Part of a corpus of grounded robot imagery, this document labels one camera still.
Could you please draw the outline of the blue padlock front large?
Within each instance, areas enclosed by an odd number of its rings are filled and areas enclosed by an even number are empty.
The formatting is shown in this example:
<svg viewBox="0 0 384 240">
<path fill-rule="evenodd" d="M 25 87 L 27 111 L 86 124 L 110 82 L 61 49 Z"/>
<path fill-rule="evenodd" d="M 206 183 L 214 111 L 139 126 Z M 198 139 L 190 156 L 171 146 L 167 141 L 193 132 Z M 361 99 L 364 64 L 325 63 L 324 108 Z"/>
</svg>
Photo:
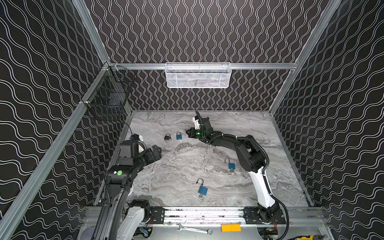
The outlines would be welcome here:
<svg viewBox="0 0 384 240">
<path fill-rule="evenodd" d="M 196 184 L 199 185 L 199 198 L 203 199 L 207 195 L 208 188 L 204 186 L 204 180 L 202 178 L 197 179 Z"/>
</svg>

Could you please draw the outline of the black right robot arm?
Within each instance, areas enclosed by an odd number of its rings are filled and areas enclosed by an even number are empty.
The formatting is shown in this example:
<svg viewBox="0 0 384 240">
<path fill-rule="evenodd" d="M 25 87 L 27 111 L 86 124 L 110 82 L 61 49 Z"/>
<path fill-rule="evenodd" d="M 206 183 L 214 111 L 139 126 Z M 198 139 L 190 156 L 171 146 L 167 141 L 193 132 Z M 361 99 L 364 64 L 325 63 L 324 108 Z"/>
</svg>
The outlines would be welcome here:
<svg viewBox="0 0 384 240">
<path fill-rule="evenodd" d="M 236 152 L 241 167 L 249 173 L 255 187 L 260 221 L 263 223 L 276 221 L 277 217 L 281 215 L 283 203 L 273 195 L 266 175 L 266 169 L 270 164 L 267 152 L 251 135 L 238 137 L 215 131 L 210 119 L 201 117 L 198 111 L 193 117 L 193 122 L 195 126 L 186 130 L 189 138 Z"/>
</svg>

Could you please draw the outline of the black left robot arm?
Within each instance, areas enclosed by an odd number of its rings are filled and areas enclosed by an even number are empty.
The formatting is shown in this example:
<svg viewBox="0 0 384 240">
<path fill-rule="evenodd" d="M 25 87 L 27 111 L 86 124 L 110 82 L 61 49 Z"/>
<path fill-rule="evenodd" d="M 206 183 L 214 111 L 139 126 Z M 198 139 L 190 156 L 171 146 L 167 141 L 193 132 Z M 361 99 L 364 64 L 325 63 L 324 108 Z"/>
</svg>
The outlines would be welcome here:
<svg viewBox="0 0 384 240">
<path fill-rule="evenodd" d="M 126 200 L 138 173 L 161 158 L 162 149 L 148 148 L 138 134 L 120 144 L 118 162 L 105 175 L 105 196 L 92 240 L 130 240 L 140 233 L 141 225 L 150 220 L 150 204 L 134 200 L 126 207 Z"/>
</svg>

